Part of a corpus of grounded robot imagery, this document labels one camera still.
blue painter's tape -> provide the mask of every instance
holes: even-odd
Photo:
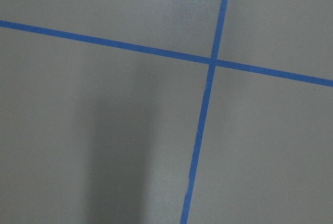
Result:
[[[182,211],[182,216],[181,216],[181,224],[187,224],[187,221],[188,221],[188,215],[189,215],[190,206],[191,206],[194,183],[195,183],[196,174],[197,174],[203,131],[204,131],[205,123],[206,123],[207,110],[208,110],[208,106],[209,106],[209,99],[210,99],[210,94],[211,94],[213,80],[214,80],[217,55],[219,53],[219,47],[220,47],[220,42],[221,42],[221,37],[222,37],[223,24],[224,24],[227,4],[228,4],[228,0],[221,0],[219,17],[217,19],[215,37],[214,37],[212,53],[211,53],[211,60],[210,60],[210,64],[209,64],[208,72],[207,72],[206,89],[203,93],[199,122],[198,122],[198,130],[197,130],[197,135],[196,135],[196,139],[195,139],[195,143],[194,143],[191,167],[190,167],[189,175],[188,175],[188,188],[187,188],[187,192],[186,192],[186,195],[184,198],[184,205],[183,205],[183,211]]]
[[[4,21],[4,20],[0,20],[0,27],[21,30],[21,31],[26,31],[26,32],[32,32],[32,33],[39,33],[39,34],[44,34],[44,35],[49,35],[49,36],[54,36],[54,37],[59,37],[59,38],[72,39],[74,41],[93,43],[93,44],[97,44],[97,45],[116,47],[116,48],[120,48],[120,49],[143,52],[146,54],[159,55],[159,56],[164,56],[164,57],[169,57],[169,58],[174,58],[174,59],[182,59],[182,60],[203,63],[203,64],[209,64],[209,60],[210,60],[207,57],[201,57],[201,56],[196,56],[196,55],[191,55],[191,54],[184,54],[182,52],[168,51],[168,50],[152,48],[152,47],[148,47],[148,46],[135,45],[135,44],[125,43],[125,42],[120,42],[120,41],[113,41],[113,40],[105,39],[105,38],[97,38],[97,37],[76,34],[76,33],[69,33],[69,32],[64,32],[64,31],[59,31],[59,30],[48,29],[48,28],[40,28],[40,27],[35,27],[32,25],[19,24],[19,23]]]
[[[325,86],[333,87],[333,80],[327,80],[325,78],[311,77],[311,76],[306,76],[306,75],[297,74],[297,73],[284,72],[284,71],[279,71],[279,70],[274,70],[274,69],[269,69],[269,68],[264,68],[264,67],[256,67],[254,65],[235,63],[235,62],[230,62],[230,61],[225,61],[225,60],[218,60],[216,65],[218,67],[231,68],[231,69],[235,69],[235,70],[265,74],[265,75],[274,76],[274,77],[287,78],[289,80],[296,80],[296,81],[302,81],[302,82],[307,82],[307,83],[311,83],[311,84],[325,85]]]

